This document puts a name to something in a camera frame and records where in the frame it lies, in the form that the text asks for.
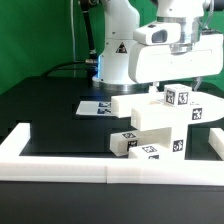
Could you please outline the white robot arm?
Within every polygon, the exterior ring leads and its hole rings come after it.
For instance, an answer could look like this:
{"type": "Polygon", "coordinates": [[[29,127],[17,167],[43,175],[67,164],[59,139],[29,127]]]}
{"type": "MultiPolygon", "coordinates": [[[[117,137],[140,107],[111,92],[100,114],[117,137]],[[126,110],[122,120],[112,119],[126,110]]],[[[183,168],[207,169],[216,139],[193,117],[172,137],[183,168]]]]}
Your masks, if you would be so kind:
{"type": "Polygon", "coordinates": [[[79,0],[85,20],[92,76],[97,87],[130,91],[136,86],[191,78],[198,89],[204,76],[223,68],[223,35],[208,27],[204,13],[224,11],[224,0],[150,0],[156,20],[142,26],[129,0],[79,0]],[[94,46],[89,11],[102,5],[105,45],[94,46]]]}

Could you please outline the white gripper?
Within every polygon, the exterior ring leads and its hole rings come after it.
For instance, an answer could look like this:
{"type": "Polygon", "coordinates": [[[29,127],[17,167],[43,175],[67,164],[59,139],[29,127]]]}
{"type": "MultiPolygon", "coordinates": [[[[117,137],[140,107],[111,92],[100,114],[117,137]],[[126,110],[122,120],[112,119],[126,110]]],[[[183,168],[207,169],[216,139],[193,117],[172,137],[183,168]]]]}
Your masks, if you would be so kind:
{"type": "Polygon", "coordinates": [[[150,83],[196,77],[192,89],[202,84],[200,76],[217,75],[223,68],[223,35],[202,35],[193,49],[172,54],[168,45],[135,44],[130,52],[128,74],[136,83],[150,83]]]}

